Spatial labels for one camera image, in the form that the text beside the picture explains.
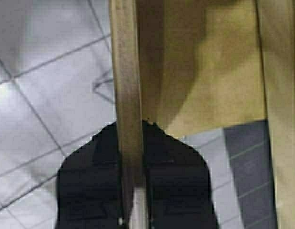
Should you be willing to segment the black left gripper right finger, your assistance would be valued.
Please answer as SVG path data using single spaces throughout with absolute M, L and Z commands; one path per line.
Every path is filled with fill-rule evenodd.
M 142 127 L 150 228 L 218 229 L 204 158 L 156 123 Z

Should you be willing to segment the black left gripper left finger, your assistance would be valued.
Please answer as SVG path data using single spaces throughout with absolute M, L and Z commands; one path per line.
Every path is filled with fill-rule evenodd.
M 117 126 L 66 157 L 56 176 L 57 229 L 125 229 Z

